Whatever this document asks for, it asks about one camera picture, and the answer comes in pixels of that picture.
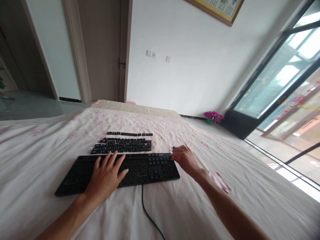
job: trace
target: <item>potted plant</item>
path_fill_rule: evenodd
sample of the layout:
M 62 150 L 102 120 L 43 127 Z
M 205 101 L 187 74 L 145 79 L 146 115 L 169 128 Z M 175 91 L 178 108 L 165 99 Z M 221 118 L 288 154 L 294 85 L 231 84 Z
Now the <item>potted plant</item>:
M 219 123 L 223 119 L 223 116 L 217 112 L 205 112 L 204 116 L 208 124 Z

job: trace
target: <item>hand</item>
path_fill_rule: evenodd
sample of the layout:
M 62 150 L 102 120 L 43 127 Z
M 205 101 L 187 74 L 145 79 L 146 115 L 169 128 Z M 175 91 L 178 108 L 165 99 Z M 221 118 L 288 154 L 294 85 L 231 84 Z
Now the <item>hand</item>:
M 101 167 L 101 157 L 97 158 L 94 165 L 91 181 L 83 195 L 97 206 L 110 197 L 128 172 L 128 169 L 125 169 L 118 175 L 119 168 L 126 155 L 122 155 L 116 164 L 113 165 L 117 155 L 118 151 L 115 151 L 112 157 L 111 152 L 109 152 L 103 160 Z
M 170 156 L 172 157 L 172 160 L 179 163 L 181 168 L 193 178 L 203 170 L 199 167 L 197 159 L 191 149 L 185 145 L 177 147 Z

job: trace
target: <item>flower pot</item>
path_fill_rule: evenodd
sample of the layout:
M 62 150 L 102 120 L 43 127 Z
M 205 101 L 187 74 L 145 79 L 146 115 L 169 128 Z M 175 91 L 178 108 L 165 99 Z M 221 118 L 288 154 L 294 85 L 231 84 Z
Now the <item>flower pot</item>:
M 207 119 L 207 121 L 206 121 L 208 124 L 212 124 L 213 122 L 211 122 L 209 119 Z

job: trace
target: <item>bed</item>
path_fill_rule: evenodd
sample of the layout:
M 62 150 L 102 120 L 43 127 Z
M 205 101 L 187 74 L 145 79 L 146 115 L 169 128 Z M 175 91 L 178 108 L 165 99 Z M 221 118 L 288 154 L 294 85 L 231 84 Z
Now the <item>bed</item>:
M 152 152 L 186 144 L 232 189 L 229 195 L 272 239 L 316 239 L 319 203 L 233 140 L 182 118 L 100 108 L 0 122 L 0 238 L 34 239 L 75 199 L 54 192 L 79 155 L 107 131 L 152 132 Z M 166 239 L 232 239 L 203 190 L 181 178 L 144 186 L 144 204 Z M 73 239 L 161 239 L 141 204 L 141 186 L 117 189 Z

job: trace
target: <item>framed picture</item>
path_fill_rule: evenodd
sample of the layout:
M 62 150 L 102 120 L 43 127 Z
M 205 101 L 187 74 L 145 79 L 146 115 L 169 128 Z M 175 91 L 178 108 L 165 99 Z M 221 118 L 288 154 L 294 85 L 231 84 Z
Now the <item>framed picture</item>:
M 186 0 L 220 21 L 232 26 L 244 0 Z

